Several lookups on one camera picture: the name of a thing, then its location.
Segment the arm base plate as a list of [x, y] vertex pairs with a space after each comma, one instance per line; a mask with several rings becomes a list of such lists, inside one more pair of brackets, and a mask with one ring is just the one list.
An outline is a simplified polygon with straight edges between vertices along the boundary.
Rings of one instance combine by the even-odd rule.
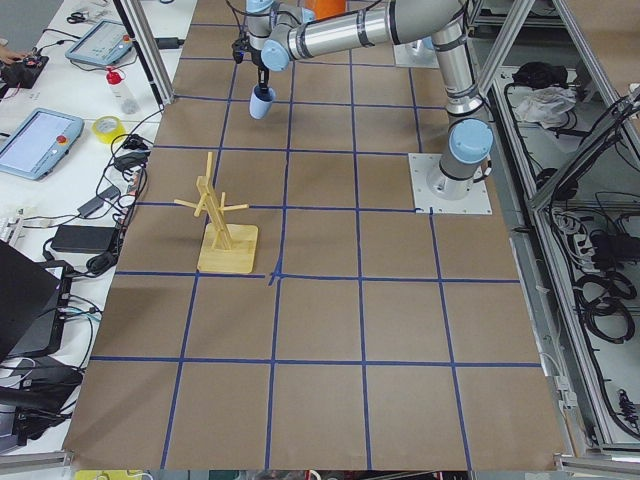
[[395, 65], [404, 68], [438, 69], [439, 64], [430, 37], [394, 47]]
[[441, 154], [409, 153], [414, 210], [422, 214], [491, 215], [486, 183], [453, 180], [440, 169]]

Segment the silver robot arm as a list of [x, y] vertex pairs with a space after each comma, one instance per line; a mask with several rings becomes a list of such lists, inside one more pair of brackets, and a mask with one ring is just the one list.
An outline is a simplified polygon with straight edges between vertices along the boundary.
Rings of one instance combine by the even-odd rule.
[[467, 7], [462, 1], [375, 1], [349, 11], [345, 6], [321, 15], [311, 1], [296, 6], [283, 1], [248, 1], [240, 15], [238, 38], [232, 44], [236, 63], [249, 56], [258, 81], [250, 114], [263, 118], [275, 99], [269, 76], [296, 60], [382, 44], [394, 47], [396, 59], [417, 63], [421, 54], [435, 59], [447, 96], [448, 140], [438, 163], [429, 168], [426, 185], [437, 197], [465, 198], [485, 180], [493, 133], [483, 120], [484, 99], [472, 71], [467, 46]]

